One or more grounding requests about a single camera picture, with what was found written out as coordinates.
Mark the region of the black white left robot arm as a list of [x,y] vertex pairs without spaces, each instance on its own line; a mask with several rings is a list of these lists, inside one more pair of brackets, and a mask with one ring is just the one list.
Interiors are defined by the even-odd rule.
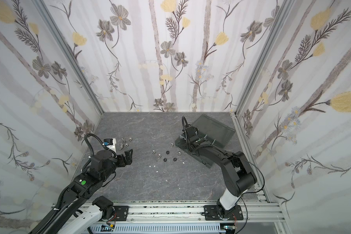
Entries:
[[90,150],[89,160],[81,174],[60,192],[53,209],[30,231],[31,234],[56,234],[96,191],[108,185],[108,178],[117,168],[132,164],[133,150],[118,155],[111,149],[112,138],[101,140],[88,133],[84,141]]

